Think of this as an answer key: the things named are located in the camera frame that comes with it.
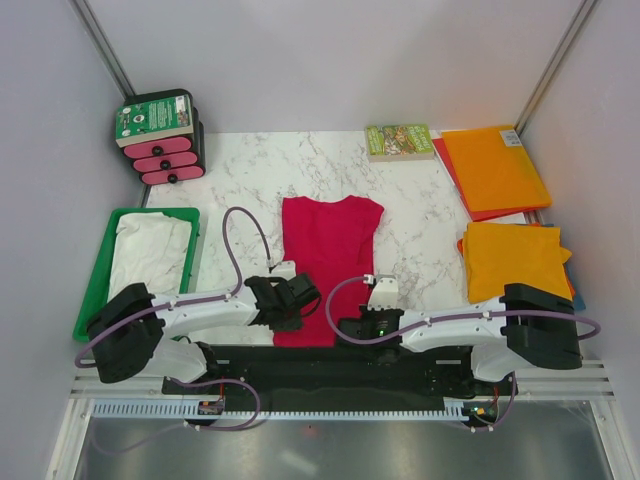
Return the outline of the magenta pink t-shirt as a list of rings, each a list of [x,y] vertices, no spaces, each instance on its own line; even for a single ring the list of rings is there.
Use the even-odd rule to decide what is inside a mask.
[[[342,281],[374,272],[374,234],[384,207],[364,197],[337,202],[307,197],[286,198],[282,204],[284,258],[306,273],[321,294],[316,310],[301,329],[278,332],[281,348],[332,347],[334,330],[325,314],[326,300]]]

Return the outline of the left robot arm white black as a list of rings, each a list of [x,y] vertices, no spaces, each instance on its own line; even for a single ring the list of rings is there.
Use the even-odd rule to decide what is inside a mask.
[[[116,384],[141,373],[173,377],[198,393],[219,382],[211,349],[177,339],[216,327],[266,326],[296,331],[320,305],[309,275],[252,276],[231,289],[154,295],[143,283],[125,287],[86,325],[100,381]]]

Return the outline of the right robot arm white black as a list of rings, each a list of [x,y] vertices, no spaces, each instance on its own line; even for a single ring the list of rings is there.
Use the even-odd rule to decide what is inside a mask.
[[[332,317],[332,303],[346,287],[370,288],[357,319]],[[392,276],[356,277],[329,294],[325,314],[341,340],[362,346],[399,346],[413,353],[445,347],[468,347],[470,361],[458,368],[467,392],[483,392],[521,369],[571,371],[582,367],[577,325],[588,321],[574,313],[573,303],[530,285],[512,283],[504,293],[480,303],[449,310],[402,310]]]

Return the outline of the yellow folded t-shirt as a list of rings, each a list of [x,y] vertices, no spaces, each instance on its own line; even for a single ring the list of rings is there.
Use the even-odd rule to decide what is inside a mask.
[[[525,284],[571,300],[563,265],[572,252],[558,227],[473,222],[457,242],[468,301],[502,295],[508,284]]]

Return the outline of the white crumpled t-shirt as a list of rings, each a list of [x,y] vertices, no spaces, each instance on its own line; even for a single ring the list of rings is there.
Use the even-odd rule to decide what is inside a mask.
[[[116,227],[107,300],[144,283],[152,294],[177,294],[192,225],[161,212],[123,215]]]

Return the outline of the green illustrated paperback book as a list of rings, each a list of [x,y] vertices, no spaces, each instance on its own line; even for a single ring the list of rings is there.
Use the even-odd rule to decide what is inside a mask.
[[[434,160],[436,157],[427,124],[367,126],[365,140],[371,162]]]

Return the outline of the black pink drawer unit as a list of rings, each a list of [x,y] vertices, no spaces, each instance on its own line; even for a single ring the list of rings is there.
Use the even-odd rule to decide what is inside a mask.
[[[155,186],[197,179],[206,173],[204,125],[194,106],[192,94],[181,88],[128,97],[122,105],[187,94],[193,108],[194,133],[140,143],[120,149],[142,183]]]

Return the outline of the green plastic tray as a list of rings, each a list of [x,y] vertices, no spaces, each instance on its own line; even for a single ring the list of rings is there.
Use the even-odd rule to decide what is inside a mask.
[[[98,256],[91,273],[89,283],[81,304],[76,324],[73,330],[73,339],[86,343],[88,336],[86,326],[89,319],[107,303],[108,285],[112,271],[112,263],[116,244],[116,230],[119,221],[126,215],[143,214],[152,215],[159,213],[167,218],[185,221],[190,225],[185,260],[182,272],[177,284],[179,293],[189,290],[196,247],[200,230],[200,211],[194,207],[162,207],[162,208],[119,208],[111,213],[107,222],[102,243],[98,250]]]

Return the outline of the orange plastic folder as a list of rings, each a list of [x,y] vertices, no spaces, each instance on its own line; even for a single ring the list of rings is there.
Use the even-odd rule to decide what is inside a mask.
[[[444,131],[441,138],[473,220],[552,205],[551,195],[513,126]]]

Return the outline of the orange folded t-shirt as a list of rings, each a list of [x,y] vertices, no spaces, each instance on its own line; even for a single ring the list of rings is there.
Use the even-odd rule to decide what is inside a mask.
[[[570,291],[570,294],[571,294],[571,298],[573,299],[576,296],[576,289],[575,289],[575,287],[574,287],[574,285],[572,283],[568,265],[564,264],[563,267],[564,267],[564,273],[565,273],[565,277],[566,277],[566,282],[567,282],[567,285],[568,285],[568,288],[569,288],[569,291]]]

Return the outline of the blue folded t-shirt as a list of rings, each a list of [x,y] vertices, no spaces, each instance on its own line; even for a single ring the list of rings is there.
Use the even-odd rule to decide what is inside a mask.
[[[574,286],[572,286],[571,293],[573,295],[574,310],[576,312],[584,311],[586,309],[586,304],[580,292]]]

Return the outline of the green book on drawers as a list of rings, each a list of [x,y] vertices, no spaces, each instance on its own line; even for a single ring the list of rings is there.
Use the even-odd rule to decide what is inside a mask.
[[[115,116],[115,141],[120,148],[193,133],[193,108],[187,94],[126,105]]]

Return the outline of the left aluminium corner post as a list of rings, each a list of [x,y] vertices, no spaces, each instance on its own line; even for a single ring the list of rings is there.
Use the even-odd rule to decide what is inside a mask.
[[[94,47],[103,61],[107,71],[114,80],[116,86],[125,98],[136,94],[115,49],[106,35],[100,21],[87,0],[70,0],[71,7],[79,18],[85,31],[89,35]]]

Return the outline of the aluminium corner post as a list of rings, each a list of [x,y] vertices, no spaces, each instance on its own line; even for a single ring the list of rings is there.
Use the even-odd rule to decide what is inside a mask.
[[[103,61],[107,71],[114,80],[116,86],[125,98],[136,94],[115,49],[106,35],[100,21],[87,0],[70,0],[71,7],[79,18],[85,31],[89,35],[94,47]]]
[[[569,24],[556,45],[549,61],[544,67],[537,83],[526,101],[514,128],[522,136],[534,118],[538,108],[543,103],[556,77],[568,60],[571,51],[576,46],[594,12],[601,4],[600,0],[582,0],[572,15]]]

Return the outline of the right aluminium corner post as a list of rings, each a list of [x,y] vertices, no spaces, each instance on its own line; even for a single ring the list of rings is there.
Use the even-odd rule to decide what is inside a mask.
[[[526,101],[514,128],[522,136],[534,118],[538,108],[543,103],[556,77],[568,60],[571,51],[576,46],[594,12],[601,4],[600,0],[582,0],[572,15],[569,24],[556,45],[549,61],[544,67],[537,83]]]

